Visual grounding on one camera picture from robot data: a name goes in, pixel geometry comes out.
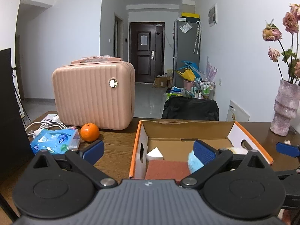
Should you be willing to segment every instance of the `refrigerator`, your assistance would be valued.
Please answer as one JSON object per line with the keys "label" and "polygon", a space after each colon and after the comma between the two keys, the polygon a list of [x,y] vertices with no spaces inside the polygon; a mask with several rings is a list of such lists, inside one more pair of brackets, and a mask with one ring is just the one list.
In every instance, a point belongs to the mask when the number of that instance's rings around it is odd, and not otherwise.
{"label": "refrigerator", "polygon": [[199,49],[199,54],[197,54],[198,44],[196,46],[195,53],[193,53],[198,24],[189,22],[189,25],[191,25],[192,28],[188,32],[183,33],[181,31],[180,27],[185,25],[186,23],[187,22],[183,22],[183,21],[175,21],[174,22],[174,36],[173,36],[174,52],[173,52],[173,82],[172,82],[172,86],[176,86],[176,87],[180,87],[180,88],[183,88],[183,78],[175,71],[185,65],[181,61],[191,61],[191,62],[196,63],[199,66],[199,58],[200,58],[200,49]]}

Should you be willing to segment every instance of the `vase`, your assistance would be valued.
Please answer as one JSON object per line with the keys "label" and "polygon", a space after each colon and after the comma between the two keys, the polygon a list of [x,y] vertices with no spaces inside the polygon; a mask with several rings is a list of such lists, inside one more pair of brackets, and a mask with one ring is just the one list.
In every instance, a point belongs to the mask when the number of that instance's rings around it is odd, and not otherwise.
{"label": "vase", "polygon": [[280,136],[286,136],[290,122],[297,115],[300,101],[300,86],[280,80],[278,94],[275,98],[275,115],[271,122],[271,131]]}

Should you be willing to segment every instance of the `brown scouring pad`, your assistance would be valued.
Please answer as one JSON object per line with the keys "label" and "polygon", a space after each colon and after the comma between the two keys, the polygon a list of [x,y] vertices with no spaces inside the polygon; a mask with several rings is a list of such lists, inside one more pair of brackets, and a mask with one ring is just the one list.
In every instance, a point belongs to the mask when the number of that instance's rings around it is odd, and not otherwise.
{"label": "brown scouring pad", "polygon": [[151,160],[145,179],[175,179],[177,184],[190,175],[187,162]]}

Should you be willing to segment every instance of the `table surface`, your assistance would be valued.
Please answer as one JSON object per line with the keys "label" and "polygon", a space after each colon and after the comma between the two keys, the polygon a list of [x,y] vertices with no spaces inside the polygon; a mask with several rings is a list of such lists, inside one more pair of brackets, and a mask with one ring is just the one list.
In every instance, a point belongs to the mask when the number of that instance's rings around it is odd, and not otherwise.
{"label": "table surface", "polygon": [[[34,122],[39,122],[47,114],[57,113],[55,111],[49,111],[39,118],[35,119]],[[121,179],[128,178],[131,156],[134,146],[134,139],[137,131],[138,122],[144,118],[133,118],[130,125],[125,130],[100,130],[99,139],[105,143],[105,152],[103,157],[95,164],[95,167],[105,172],[107,175],[116,179],[118,182]],[[159,121],[177,122],[178,120],[172,119],[160,119]],[[299,167],[299,161],[296,158],[291,158],[286,155],[282,155],[275,150],[277,142],[284,142],[290,140],[292,145],[300,143],[300,134],[289,133],[286,137],[280,137],[272,133],[269,129],[270,123],[264,122],[241,122],[241,125],[246,128],[250,134],[266,149],[266,151],[273,157],[274,163],[272,168],[275,171],[291,170]],[[35,130],[36,126],[32,126],[29,130]],[[89,143],[81,143],[80,149],[86,147]],[[0,186],[0,192],[8,203],[16,211],[15,206],[11,198],[12,190],[15,183],[23,173],[26,165],[18,170],[14,175],[5,180]],[[0,224],[10,224],[9,218],[0,209]]]}

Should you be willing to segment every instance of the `suitcase logo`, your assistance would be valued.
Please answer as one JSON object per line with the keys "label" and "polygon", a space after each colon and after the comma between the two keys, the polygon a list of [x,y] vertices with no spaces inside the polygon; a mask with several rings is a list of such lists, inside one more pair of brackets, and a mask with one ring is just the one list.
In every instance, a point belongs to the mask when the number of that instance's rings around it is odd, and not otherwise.
{"label": "suitcase logo", "polygon": [[110,80],[109,85],[111,88],[115,88],[118,85],[118,82],[115,79]]}

